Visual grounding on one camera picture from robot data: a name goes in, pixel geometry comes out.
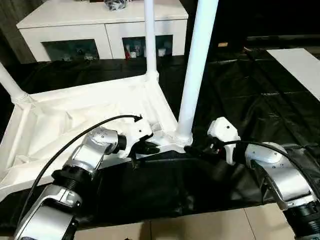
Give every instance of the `gray curtain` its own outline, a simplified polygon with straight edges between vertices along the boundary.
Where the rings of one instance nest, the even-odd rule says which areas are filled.
[[[35,62],[16,24],[45,1],[0,0],[0,61],[4,64],[13,63],[16,59],[22,64]]]

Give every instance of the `black tablecloth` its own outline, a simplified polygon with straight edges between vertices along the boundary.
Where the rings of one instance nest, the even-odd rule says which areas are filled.
[[[176,118],[186,73],[183,57],[158,61],[159,84]],[[8,69],[28,93],[109,81],[143,74],[143,59],[52,62]],[[3,134],[13,105],[0,89]],[[194,118],[194,144],[204,144],[212,120],[224,116],[242,139],[276,142],[320,179],[320,102],[266,52],[229,54],[205,67]],[[103,169],[80,214],[80,227],[118,225],[257,206],[273,201],[241,164],[210,164],[179,154],[133,170],[131,163]],[[41,192],[38,187],[33,199]],[[27,191],[0,203],[0,233],[12,233]]]

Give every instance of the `black cable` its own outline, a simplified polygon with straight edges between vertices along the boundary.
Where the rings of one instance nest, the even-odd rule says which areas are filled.
[[[307,182],[309,182],[312,190],[314,191],[316,197],[318,199],[320,199],[320,190],[318,188],[317,183],[314,181],[314,179],[309,175],[309,173],[307,173],[303,167],[300,165],[299,162],[297,162],[294,158],[290,157],[286,152],[276,148],[275,146],[266,144],[266,143],[262,143],[262,142],[256,142],[256,141],[246,141],[246,140],[234,140],[234,141],[226,141],[223,142],[222,145],[230,145],[230,144],[252,144],[252,145],[257,145],[257,146],[262,146],[265,147],[267,149],[271,149],[281,155],[283,155],[284,157],[286,157],[293,165],[296,166],[296,168],[300,171],[300,173],[304,176],[304,178],[307,180]]]
[[[21,222],[23,216],[24,216],[24,213],[26,211],[26,207],[28,205],[28,202],[31,198],[31,196],[33,195],[40,179],[42,178],[42,176],[44,175],[44,173],[46,172],[46,170],[50,167],[50,165],[54,162],[54,160],[64,151],[66,150],[71,144],[73,144],[76,140],[78,140],[79,138],[81,138],[83,135],[89,133],[90,131],[92,131],[93,129],[99,127],[100,125],[102,124],[105,124],[105,123],[108,123],[108,122],[111,122],[113,120],[116,120],[116,119],[123,119],[123,118],[133,118],[135,121],[138,121],[140,120],[142,117],[141,116],[135,116],[135,115],[119,115],[119,116],[114,116],[114,117],[111,117],[111,118],[108,118],[106,120],[103,120],[91,127],[89,127],[87,130],[84,130],[83,132],[81,132],[79,135],[77,135],[76,137],[74,137],[71,141],[69,141],[66,145],[64,145],[46,164],[45,166],[42,168],[42,170],[40,171],[40,173],[38,174],[38,176],[36,177],[36,179],[34,180],[34,183],[30,189],[30,192],[25,200],[25,203],[23,205],[23,208],[21,210],[21,213],[20,213],[20,216],[19,216],[19,221],[18,221],[18,224]]]

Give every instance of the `floor tile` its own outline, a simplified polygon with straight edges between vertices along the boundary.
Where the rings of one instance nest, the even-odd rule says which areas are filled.
[[[294,239],[294,233],[277,204],[248,207],[244,210],[256,240]]]
[[[97,227],[77,231],[75,240],[151,240],[150,223]]]
[[[152,240],[254,240],[243,209],[151,221]]]

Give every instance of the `white cabinet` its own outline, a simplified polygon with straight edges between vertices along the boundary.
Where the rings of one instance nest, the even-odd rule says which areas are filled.
[[[179,0],[155,0],[154,18],[157,54],[183,55],[188,14]],[[143,0],[118,11],[103,2],[48,0],[17,27],[38,62],[144,56]]]
[[[20,32],[37,62],[59,60],[59,56],[60,60],[67,61],[82,53],[90,58],[89,52],[94,57],[96,51],[100,59],[112,59],[104,24],[33,27],[20,29]],[[93,50],[84,52],[86,46]]]

